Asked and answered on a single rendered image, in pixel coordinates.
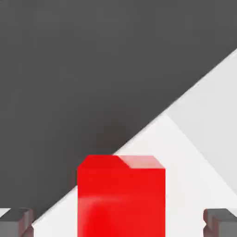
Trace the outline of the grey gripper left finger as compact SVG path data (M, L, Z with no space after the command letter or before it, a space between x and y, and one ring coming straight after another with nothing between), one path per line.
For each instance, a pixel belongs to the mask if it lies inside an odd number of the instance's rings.
M33 210L12 208L0 217L0 237L34 237Z

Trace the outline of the small red cube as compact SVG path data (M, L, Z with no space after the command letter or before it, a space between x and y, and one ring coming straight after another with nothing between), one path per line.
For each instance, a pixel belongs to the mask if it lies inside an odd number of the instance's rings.
M154 156L89 155L77 189L77 237L165 237L166 170Z

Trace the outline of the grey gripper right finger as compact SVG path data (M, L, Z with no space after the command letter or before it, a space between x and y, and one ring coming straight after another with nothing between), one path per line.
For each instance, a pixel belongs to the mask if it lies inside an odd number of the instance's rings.
M237 237L237 216L228 209L205 209L203 237Z

